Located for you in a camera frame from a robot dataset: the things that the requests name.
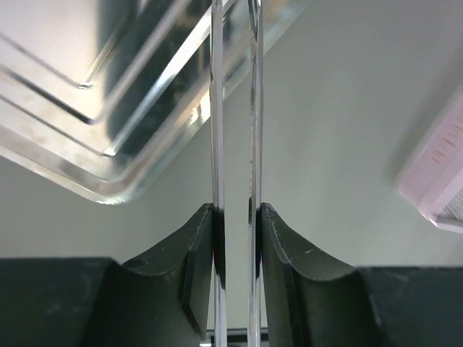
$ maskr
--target metal tray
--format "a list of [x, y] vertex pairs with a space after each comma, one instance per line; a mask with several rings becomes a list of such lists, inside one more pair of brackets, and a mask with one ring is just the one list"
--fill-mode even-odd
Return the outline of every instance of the metal tray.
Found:
[[[266, 49], [310, 0], [265, 2]], [[224, 0], [224, 95], [249, 71]], [[140, 195], [207, 121], [206, 0], [0, 0], [0, 155], [100, 203]]]

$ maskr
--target metal bar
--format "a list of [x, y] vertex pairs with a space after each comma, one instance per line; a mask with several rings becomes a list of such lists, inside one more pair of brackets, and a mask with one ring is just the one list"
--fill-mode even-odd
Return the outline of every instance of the metal bar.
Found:
[[260, 347], [260, 204], [262, 201], [263, 0], [248, 0], [251, 37], [250, 293], [247, 343]]
[[214, 223], [214, 330], [216, 346], [226, 347], [225, 225], [224, 225], [224, 109], [222, 0], [211, 4], [211, 147]]

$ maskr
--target metal rod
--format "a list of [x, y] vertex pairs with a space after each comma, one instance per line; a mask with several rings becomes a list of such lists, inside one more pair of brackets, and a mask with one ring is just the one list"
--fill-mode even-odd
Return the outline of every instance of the metal rod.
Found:
[[224, 109], [222, 0], [211, 4], [211, 147], [214, 218], [214, 335], [215, 346], [226, 347], [225, 223], [224, 223]]
[[251, 37], [250, 293], [247, 344], [260, 347], [260, 204], [263, 135], [263, 0], [248, 0]]

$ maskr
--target silver tray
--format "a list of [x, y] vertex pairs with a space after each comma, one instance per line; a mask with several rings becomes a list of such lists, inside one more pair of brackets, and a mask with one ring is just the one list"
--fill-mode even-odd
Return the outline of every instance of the silver tray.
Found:
[[[265, 50], [309, 3], [265, 2]], [[208, 5], [0, 0], [0, 155], [89, 200], [139, 196], [210, 116]], [[227, 96], [250, 23], [224, 7]]]

